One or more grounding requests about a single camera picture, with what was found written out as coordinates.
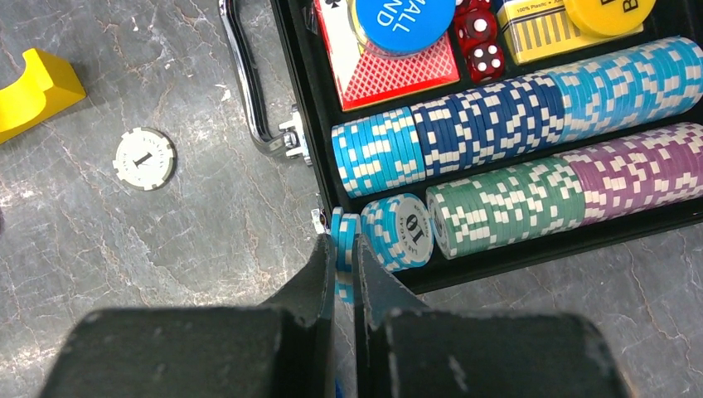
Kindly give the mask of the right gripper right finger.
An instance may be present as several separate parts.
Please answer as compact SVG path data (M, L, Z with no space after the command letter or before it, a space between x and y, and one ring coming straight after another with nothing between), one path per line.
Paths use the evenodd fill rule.
M575 313L439 310L355 239L360 397L629 397L604 335Z

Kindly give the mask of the white 1 poker chip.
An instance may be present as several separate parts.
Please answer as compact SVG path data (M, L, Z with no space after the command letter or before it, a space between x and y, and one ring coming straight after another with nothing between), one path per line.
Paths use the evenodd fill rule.
M172 141L165 134L137 127L122 134L112 164L121 182L149 192L166 184L176 158Z

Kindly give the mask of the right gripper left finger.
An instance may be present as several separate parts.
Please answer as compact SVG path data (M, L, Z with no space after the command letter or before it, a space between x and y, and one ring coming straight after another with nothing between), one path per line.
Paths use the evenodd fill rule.
M254 306L106 308L65 340L43 397L333 397L336 251Z

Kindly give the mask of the black poker chip case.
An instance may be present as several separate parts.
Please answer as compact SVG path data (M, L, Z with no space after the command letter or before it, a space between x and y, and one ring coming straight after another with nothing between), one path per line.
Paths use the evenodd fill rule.
M702 219L699 1L664 2L644 38L497 66L478 45L458 83L344 114L307 1L274 15L301 101L259 146L305 138L330 228L360 216L376 257L425 293Z

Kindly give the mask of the blue 10 poker chip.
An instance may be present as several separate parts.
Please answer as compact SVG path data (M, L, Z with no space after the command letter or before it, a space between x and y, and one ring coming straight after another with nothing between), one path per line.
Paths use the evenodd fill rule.
M343 271L344 265L344 255L342 253L342 243L340 241L340 226L344 210L340 206L336 206L332 210L332 218L330 221L330 236L332 237L332 243L336 250L335 259L335 294L340 299L342 298L342 292L344 288L341 282L341 272Z
M361 232L360 216L347 213L342 217L340 225L339 249L341 261L337 267L337 284L339 295L344 303L354 303L353 278L352 278L352 252L356 237Z

